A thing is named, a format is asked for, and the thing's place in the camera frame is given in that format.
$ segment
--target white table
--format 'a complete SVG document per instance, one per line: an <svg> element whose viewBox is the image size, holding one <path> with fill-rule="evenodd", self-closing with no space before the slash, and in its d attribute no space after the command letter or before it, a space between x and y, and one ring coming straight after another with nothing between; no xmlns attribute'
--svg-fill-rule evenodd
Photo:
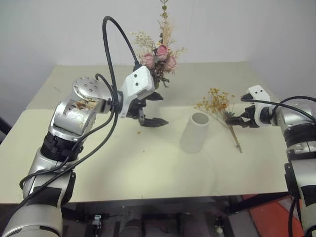
<svg viewBox="0 0 316 237"><path fill-rule="evenodd" d="M40 99L32 104L40 105ZM235 112L241 113L246 106L235 105ZM157 111L170 124L146 128L133 119L118 121L108 143L75 169L77 180L72 202L287 190L286 145L280 128L236 127L243 150L240 154L230 132L211 119L203 150L188 155L179 149L179 140L189 116L197 110L192 106L176 106L160 107ZM0 203L22 200L18 183L28 173L36 150L42 145L52 114L52 109L27 109L0 146L0 188L4 191ZM107 116L98 115L95 126ZM109 129L108 126L89 137L79 157L100 143Z"/></svg>

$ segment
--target black wire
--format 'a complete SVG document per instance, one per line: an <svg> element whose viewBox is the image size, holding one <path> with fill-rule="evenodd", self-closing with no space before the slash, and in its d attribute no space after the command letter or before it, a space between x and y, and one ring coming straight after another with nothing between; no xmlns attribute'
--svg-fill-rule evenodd
<svg viewBox="0 0 316 237"><path fill-rule="evenodd" d="M311 100L311 101L316 102L316 98L313 98L313 97L310 97L310 96L292 96L292 97L289 97L289 98L286 98L286 99L282 100L282 101L280 102L280 104L283 104L283 103L285 103L286 101L295 100L295 99L304 99L304 100ZM279 107L279 105L276 105L276 106L273 108L271 117L273 117L273 116L275 115L276 110L277 110L278 107Z"/></svg>
<svg viewBox="0 0 316 237"><path fill-rule="evenodd" d="M288 236L293 237L293 213L294 213L294 208L296 205L296 202L298 201L297 198L293 199L290 211L288 213Z"/></svg>
<svg viewBox="0 0 316 237"><path fill-rule="evenodd" d="M114 99L114 93L113 93L112 87L111 87L111 85L108 83L108 81L104 78L104 76L102 76L101 74L97 73L97 74L95 75L95 78L96 78L97 80L99 80L99 78L102 79L102 81L105 83L105 85L106 85L107 88L109 89L112 99ZM79 139L76 141L76 143L75 143L74 146L72 147L71 151L74 151L75 148L78 146L78 144L79 144L80 142L82 142L85 138L87 138L89 135L91 135L92 133L98 131L99 129L101 129L101 128L103 128L103 127L105 127L105 126L108 125L109 123L110 123L110 120L106 121L105 123L103 123L103 124L100 125L99 127L95 128L95 129L89 131L88 133L86 133L85 135L83 135L81 138L79 138ZM42 174L51 173L51 172L54 172L54 171L56 171L56 170L61 169L61 168L68 162L68 160L69 160L69 157L66 157L66 159L65 159L59 166L57 166L57 167L55 167L55 168L52 168L52 169L49 169L49 170L38 170L38 171L35 172L35 173L32 173L32 174L29 174L29 175L25 176L25 177L20 181L20 183L19 183L20 188L23 189L24 182L27 181L28 179L32 178L32 177L35 177L35 176L37 176L37 175L42 175Z"/></svg>
<svg viewBox="0 0 316 237"><path fill-rule="evenodd" d="M305 111L300 110L300 109L295 108L295 107L290 106L290 105L285 105L285 104L271 102L271 101L265 101L265 100L244 100L244 99L241 99L241 101L244 101L244 102L257 102L257 103L263 103L263 104L269 104L269 105L278 105L278 106L281 106L281 107L285 107L285 108L288 108L288 109L291 109L291 110L295 110L295 111L305 115L310 120L312 120L314 123L316 123L316 118L314 118L310 114L306 113Z"/></svg>
<svg viewBox="0 0 316 237"><path fill-rule="evenodd" d="M115 83L114 69L113 69L113 65L112 65L112 61L111 61L109 44L108 44L108 36L107 36L107 22L108 21L111 21L118 28L119 32L122 34L123 38L125 39L125 42L126 42L127 46L129 47L130 52L133 55L135 65L139 64L139 62L137 60L136 54L135 54L135 52L133 50L133 47L132 47L131 43L129 42L126 34L123 31L123 29L121 28L121 26L111 16L104 17L103 22L102 22L102 33L103 33L104 50L105 50L105 54L107 56L108 66L109 66L110 75L111 75L112 84L113 84L113 90L117 91L117 85ZM115 96L115 100L118 101L119 100L118 99L118 95L116 94L114 96Z"/></svg>
<svg viewBox="0 0 316 237"><path fill-rule="evenodd" d="M298 219L300 220L300 223L302 225L301 207L300 207L299 200L296 202L296 210L297 210Z"/></svg>

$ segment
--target pink rose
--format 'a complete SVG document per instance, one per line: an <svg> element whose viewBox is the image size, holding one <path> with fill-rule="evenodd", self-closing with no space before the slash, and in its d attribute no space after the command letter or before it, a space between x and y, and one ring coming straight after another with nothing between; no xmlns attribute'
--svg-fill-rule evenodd
<svg viewBox="0 0 316 237"><path fill-rule="evenodd" d="M157 50L157 56L159 61L164 61L167 58L168 54L168 48L164 46L163 44L159 45L158 50Z"/></svg>
<svg viewBox="0 0 316 237"><path fill-rule="evenodd" d="M145 65L149 70L153 69L155 66L155 59L151 53L144 55L141 58L142 64Z"/></svg>
<svg viewBox="0 0 316 237"><path fill-rule="evenodd" d="M175 67L177 67L176 59L173 56L168 57L165 64L164 64L164 69L167 72L170 72L170 71L174 70Z"/></svg>

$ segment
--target white cylinder vase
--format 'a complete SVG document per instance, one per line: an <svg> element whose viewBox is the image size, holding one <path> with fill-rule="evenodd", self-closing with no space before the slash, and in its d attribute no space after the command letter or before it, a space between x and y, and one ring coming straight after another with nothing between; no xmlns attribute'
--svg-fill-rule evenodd
<svg viewBox="0 0 316 237"><path fill-rule="evenodd" d="M186 153L199 152L208 133L209 118L206 114L195 113L190 116L180 139L180 148Z"/></svg>

